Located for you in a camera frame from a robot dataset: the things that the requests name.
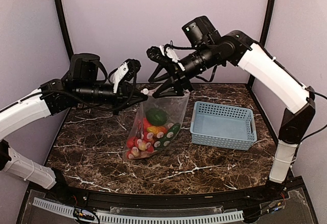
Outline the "green toy avocado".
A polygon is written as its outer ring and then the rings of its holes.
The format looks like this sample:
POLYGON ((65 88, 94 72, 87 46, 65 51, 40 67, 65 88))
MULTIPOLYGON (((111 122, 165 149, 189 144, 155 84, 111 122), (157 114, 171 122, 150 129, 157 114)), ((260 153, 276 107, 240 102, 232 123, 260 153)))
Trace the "green toy avocado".
POLYGON ((153 126, 163 126, 167 120, 167 113, 159 108, 151 108, 146 111, 146 119, 153 126))

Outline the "green toy cucumber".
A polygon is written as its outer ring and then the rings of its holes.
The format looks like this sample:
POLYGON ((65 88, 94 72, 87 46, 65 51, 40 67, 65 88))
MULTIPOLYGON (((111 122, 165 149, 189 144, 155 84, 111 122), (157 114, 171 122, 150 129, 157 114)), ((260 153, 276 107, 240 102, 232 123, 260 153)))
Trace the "green toy cucumber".
POLYGON ((180 123, 169 123, 167 125, 167 132, 163 134, 155 143, 154 149, 161 150, 167 147, 172 140, 177 136, 178 132, 180 131, 181 124, 180 123))

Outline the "orange red toy mango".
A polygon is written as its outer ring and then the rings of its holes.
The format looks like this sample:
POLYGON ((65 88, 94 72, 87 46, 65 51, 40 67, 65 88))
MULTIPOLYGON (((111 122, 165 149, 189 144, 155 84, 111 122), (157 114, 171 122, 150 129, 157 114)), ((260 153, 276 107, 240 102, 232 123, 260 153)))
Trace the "orange red toy mango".
POLYGON ((147 132, 152 132, 153 134, 158 134, 159 132, 167 133, 167 128, 164 126, 149 126, 146 128, 147 132))

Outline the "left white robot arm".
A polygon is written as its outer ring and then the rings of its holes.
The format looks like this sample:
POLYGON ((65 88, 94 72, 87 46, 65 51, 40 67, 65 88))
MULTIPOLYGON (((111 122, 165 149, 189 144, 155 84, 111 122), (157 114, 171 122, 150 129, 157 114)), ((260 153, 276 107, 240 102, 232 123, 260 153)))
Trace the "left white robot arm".
POLYGON ((148 97, 136 89, 140 68, 140 61, 128 59, 112 73, 107 73, 98 55, 72 55, 69 70, 62 78, 40 85, 27 96, 1 109, 1 170, 51 189, 62 202, 70 200, 72 190, 65 185, 59 170, 22 156, 5 137, 34 121, 78 105, 118 114, 147 100, 148 97))

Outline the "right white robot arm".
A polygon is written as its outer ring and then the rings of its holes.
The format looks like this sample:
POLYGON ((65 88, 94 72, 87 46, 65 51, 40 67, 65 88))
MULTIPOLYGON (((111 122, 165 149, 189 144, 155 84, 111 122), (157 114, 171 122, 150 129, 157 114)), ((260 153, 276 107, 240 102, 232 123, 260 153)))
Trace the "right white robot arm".
POLYGON ((153 46, 147 50, 148 58, 157 64, 149 82, 160 82, 153 96, 181 96, 184 91, 193 89, 192 78, 227 63, 261 81, 286 106, 270 182, 261 188, 263 199, 274 199, 281 191, 280 183, 286 179, 298 147, 308 138, 307 129, 316 112, 314 100, 317 92, 300 82, 262 45, 239 30, 221 36, 206 16, 196 17, 182 30, 191 44, 188 56, 178 58, 175 53, 177 47, 173 44, 153 46))

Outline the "clear zip top bag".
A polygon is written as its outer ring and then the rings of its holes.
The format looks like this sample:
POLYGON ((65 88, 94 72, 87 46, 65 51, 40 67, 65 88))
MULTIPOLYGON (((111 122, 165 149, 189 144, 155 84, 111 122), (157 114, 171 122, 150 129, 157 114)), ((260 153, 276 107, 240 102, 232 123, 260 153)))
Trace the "clear zip top bag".
POLYGON ((190 93, 154 98, 156 89, 144 88, 142 102, 124 147, 125 160, 149 158, 168 147, 177 137, 186 113, 190 93))

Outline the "red lychee bunch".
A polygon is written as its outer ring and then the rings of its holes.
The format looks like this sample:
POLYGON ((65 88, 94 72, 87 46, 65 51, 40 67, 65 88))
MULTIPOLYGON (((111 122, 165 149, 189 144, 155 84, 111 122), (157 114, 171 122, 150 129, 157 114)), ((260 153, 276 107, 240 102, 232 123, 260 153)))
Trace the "red lychee bunch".
POLYGON ((127 140, 126 158, 128 160, 149 158, 156 154, 160 141, 152 132, 143 132, 140 137, 133 136, 127 140))

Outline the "red toy fruit ball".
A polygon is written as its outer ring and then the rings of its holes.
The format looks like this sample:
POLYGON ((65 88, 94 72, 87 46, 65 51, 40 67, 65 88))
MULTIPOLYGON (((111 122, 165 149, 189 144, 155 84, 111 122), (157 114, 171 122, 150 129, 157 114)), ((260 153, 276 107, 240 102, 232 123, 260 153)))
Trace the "red toy fruit ball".
POLYGON ((152 126, 148 120, 144 117, 140 120, 138 128, 142 131, 145 132, 148 127, 152 126))

